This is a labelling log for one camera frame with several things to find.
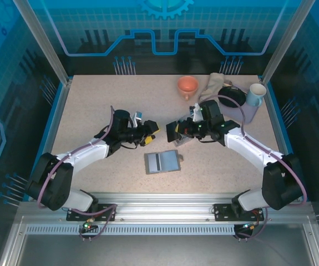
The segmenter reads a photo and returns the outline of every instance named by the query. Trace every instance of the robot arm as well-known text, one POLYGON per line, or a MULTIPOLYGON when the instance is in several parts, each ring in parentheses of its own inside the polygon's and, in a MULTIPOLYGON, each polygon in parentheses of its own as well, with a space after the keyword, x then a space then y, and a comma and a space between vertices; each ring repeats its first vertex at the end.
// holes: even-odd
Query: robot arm
POLYGON ((245 191, 232 199, 232 209, 237 217, 255 208, 270 206, 278 210, 302 196, 302 191, 294 177, 277 159, 273 158, 275 155, 283 160, 301 176, 298 159, 293 154, 285 156, 264 146, 248 134, 243 135, 239 124, 232 120, 224 120, 214 100, 205 101, 200 104, 199 108, 197 106, 191 108, 191 111, 193 111, 193 116, 184 121, 173 122, 176 123, 175 127, 173 123, 167 125, 169 142, 173 141, 173 136, 179 137, 179 135, 199 140, 210 136, 213 142, 219 142, 238 152, 263 175, 262 188, 245 191), (169 132, 172 128, 175 128, 175 132, 169 132), (252 141, 269 153, 263 152, 252 141))
POLYGON ((49 181, 42 194, 41 203, 52 211, 65 207, 83 212, 95 212, 98 206, 97 199, 84 191, 71 189, 73 176, 93 162, 112 155, 123 146, 122 143, 134 144, 135 147, 151 143, 159 127, 151 120, 142 124, 140 112, 130 117, 127 111, 116 110, 109 132, 98 141, 104 136, 104 130, 95 135, 88 144, 74 151, 59 155, 43 154, 26 185, 26 194, 38 198, 47 176, 59 164, 53 179, 49 181))

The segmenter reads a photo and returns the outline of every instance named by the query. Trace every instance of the orange cup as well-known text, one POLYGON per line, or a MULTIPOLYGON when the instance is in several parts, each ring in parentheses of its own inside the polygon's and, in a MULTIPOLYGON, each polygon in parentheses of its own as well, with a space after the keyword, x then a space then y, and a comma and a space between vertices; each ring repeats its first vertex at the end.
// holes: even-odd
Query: orange cup
POLYGON ((195 95, 199 88, 199 81, 193 76, 182 76, 178 80, 178 92, 187 101, 190 97, 195 95))

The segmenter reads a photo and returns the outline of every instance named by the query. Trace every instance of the speckled countertop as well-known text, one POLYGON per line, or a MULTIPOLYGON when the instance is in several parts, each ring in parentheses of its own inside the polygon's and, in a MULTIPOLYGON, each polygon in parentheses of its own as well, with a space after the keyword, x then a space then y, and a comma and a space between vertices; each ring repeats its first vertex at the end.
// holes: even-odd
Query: speckled countertop
MULTIPOLYGON (((242 192, 260 187, 258 170, 236 152, 220 144, 201 144, 197 140, 178 147, 184 161, 181 171, 146 175, 144 154, 176 149, 167 143, 165 125, 189 112, 198 97, 186 102, 176 91, 179 75, 85 75, 74 76, 60 121, 53 154, 72 150, 88 142, 109 124, 110 105, 133 114, 143 113, 143 120, 154 120, 161 131, 146 147, 120 149, 109 158, 97 161, 73 177, 72 186, 88 192, 242 192)), ((209 79, 196 75, 199 90, 209 79)), ((248 88, 257 76, 226 76, 233 84, 248 88)), ((266 146, 277 150, 265 103, 245 130, 266 146)))

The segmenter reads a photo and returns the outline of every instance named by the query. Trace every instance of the white mug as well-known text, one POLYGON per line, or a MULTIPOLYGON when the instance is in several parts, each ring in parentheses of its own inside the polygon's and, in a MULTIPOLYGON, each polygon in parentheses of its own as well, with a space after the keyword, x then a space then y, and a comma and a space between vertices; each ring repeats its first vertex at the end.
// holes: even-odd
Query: white mug
POLYGON ((259 107, 263 103, 263 97, 265 94, 266 88, 259 83, 254 83, 249 87, 246 103, 250 106, 259 107))

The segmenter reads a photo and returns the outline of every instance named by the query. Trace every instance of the gear logo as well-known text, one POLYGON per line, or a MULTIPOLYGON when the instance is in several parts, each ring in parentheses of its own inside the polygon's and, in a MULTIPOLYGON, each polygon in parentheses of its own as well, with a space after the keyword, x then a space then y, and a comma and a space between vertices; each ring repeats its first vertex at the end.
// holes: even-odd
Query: gear logo
POLYGON ((193 0, 138 0, 142 11, 148 15, 154 15, 156 19, 162 17, 173 19, 176 15, 181 16, 182 11, 189 10, 189 5, 194 4, 193 0))
POLYGON ((0 0, 0 25, 6 27, 14 17, 14 5, 12 0, 0 0))

